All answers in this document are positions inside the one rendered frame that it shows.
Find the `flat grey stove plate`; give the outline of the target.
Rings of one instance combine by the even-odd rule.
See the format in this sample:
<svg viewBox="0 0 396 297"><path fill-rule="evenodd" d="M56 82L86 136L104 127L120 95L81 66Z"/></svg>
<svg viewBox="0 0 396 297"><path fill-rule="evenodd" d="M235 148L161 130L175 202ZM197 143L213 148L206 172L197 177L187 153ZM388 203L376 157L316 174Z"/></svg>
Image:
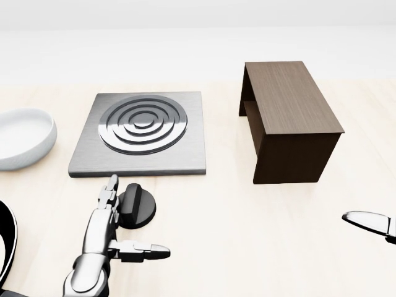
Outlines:
<svg viewBox="0 0 396 297"><path fill-rule="evenodd" d="M68 172L73 178L205 174L201 93L97 94Z"/></svg>

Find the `white bowl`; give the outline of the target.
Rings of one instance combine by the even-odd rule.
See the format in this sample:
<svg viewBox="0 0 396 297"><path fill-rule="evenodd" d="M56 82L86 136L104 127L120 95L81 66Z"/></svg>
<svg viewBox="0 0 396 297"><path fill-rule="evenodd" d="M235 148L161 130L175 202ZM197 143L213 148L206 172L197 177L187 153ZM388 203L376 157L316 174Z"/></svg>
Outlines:
<svg viewBox="0 0 396 297"><path fill-rule="evenodd" d="M39 108L14 108L0 113L0 171L28 167L53 148L57 127Z"/></svg>

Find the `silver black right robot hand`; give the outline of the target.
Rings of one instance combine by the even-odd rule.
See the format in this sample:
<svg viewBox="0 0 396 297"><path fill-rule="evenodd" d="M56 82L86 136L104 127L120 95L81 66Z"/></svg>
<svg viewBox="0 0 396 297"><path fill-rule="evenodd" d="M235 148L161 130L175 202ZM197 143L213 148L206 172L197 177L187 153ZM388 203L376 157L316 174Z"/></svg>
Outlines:
<svg viewBox="0 0 396 297"><path fill-rule="evenodd" d="M358 228L381 235L388 243L396 245L396 217L373 212L350 211L344 213L342 219Z"/></svg>

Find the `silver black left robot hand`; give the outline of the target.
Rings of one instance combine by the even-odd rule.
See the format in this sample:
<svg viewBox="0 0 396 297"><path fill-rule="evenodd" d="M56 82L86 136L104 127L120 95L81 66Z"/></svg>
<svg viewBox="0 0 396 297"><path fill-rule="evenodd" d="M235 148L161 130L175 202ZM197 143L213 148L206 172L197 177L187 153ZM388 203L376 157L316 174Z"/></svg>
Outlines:
<svg viewBox="0 0 396 297"><path fill-rule="evenodd" d="M114 174L110 177L108 184L101 189L98 206L92 212L88 222L82 252L102 254L109 260L119 259L121 262L143 262L168 258L171 251L167 247L139 243L134 240L117 240L116 230L121 227L119 225L118 185L118 176Z"/></svg>

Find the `dark brown wooden shelf box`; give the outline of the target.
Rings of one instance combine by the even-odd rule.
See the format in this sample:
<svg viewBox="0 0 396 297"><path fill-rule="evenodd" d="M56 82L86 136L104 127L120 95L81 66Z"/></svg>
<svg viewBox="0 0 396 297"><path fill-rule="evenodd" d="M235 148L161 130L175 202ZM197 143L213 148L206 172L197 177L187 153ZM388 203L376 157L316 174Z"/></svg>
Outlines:
<svg viewBox="0 0 396 297"><path fill-rule="evenodd" d="M246 62L239 115L257 155L254 184L318 182L344 132L301 61Z"/></svg>

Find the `shiny black curved object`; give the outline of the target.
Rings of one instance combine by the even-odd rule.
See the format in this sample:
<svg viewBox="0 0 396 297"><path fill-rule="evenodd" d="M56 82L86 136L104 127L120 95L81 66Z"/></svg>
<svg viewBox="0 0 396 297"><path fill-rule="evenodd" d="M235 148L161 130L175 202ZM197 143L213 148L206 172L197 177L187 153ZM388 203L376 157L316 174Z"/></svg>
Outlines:
<svg viewBox="0 0 396 297"><path fill-rule="evenodd" d="M0 200L0 237L5 246L5 257L0 273L0 287L6 281L12 267L17 247L17 221L13 211Z"/></svg>

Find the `round black stove knob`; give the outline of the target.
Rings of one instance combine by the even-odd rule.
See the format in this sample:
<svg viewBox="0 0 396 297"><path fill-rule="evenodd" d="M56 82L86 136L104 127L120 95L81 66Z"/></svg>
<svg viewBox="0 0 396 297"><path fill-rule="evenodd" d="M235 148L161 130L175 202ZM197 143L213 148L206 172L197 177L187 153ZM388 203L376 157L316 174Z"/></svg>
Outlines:
<svg viewBox="0 0 396 297"><path fill-rule="evenodd" d="M154 217L156 203L153 195L140 184L131 183L119 195L119 225L125 229L138 229L147 225Z"/></svg>

